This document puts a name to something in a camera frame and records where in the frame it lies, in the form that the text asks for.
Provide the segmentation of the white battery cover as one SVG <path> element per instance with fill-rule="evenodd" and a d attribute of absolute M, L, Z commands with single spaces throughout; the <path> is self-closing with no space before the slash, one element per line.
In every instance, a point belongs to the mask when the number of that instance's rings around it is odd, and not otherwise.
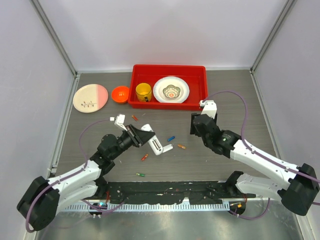
<path fill-rule="evenodd" d="M 168 145 L 166 145 L 166 146 L 163 147 L 163 153 L 166 153 L 166 152 L 172 150 L 173 148 L 174 148 L 174 147 L 173 147 L 172 144 L 168 144 Z"/>

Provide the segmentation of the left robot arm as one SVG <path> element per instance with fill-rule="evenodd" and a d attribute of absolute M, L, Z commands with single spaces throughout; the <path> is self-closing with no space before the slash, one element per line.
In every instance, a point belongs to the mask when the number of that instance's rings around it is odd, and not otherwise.
<path fill-rule="evenodd" d="M 25 218 L 26 231 L 33 233 L 46 228 L 61 210 L 74 202 L 89 197 L 102 199 L 107 192 L 103 178 L 115 166 L 114 160 L 130 147 L 143 146 L 155 135 L 152 130 L 129 124 L 120 136 L 103 136 L 97 151 L 84 164 L 53 178 L 35 178 L 16 207 Z"/>

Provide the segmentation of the white remote control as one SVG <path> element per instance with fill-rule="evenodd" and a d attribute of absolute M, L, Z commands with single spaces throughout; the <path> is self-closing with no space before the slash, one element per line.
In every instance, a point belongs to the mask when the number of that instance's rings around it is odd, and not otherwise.
<path fill-rule="evenodd" d="M 151 126 L 147 123 L 145 125 L 143 125 L 141 127 L 141 130 L 146 131 L 146 132 L 152 132 L 155 133 L 153 131 L 153 129 L 151 128 Z M 151 147 L 152 151 L 154 152 L 154 154 L 156 156 L 159 156 L 163 153 L 164 148 L 162 146 L 162 144 L 160 143 L 158 137 L 156 135 L 154 135 L 149 141 L 148 141 L 149 146 Z"/>

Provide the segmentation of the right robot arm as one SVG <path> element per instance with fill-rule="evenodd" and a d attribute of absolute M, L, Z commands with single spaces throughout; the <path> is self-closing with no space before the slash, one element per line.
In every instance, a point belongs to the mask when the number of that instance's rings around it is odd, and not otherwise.
<path fill-rule="evenodd" d="M 216 119 L 207 114 L 193 113 L 190 134 L 202 139 L 205 147 L 217 155 L 244 163 L 265 175 L 253 177 L 235 171 L 227 179 L 226 193 L 233 198 L 254 194 L 280 201 L 292 213 L 306 216 L 320 191 L 315 169 L 285 162 L 264 151 L 258 151 L 240 135 L 221 130 Z"/>

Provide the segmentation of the orange AAA battery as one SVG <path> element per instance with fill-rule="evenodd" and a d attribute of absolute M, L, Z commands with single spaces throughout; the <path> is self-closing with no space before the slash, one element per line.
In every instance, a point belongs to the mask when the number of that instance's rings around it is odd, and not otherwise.
<path fill-rule="evenodd" d="M 184 150 L 186 149 L 186 147 L 185 147 L 184 145 L 178 144 L 177 146 L 178 146 L 179 148 L 181 148 L 181 149 L 184 149 Z"/>

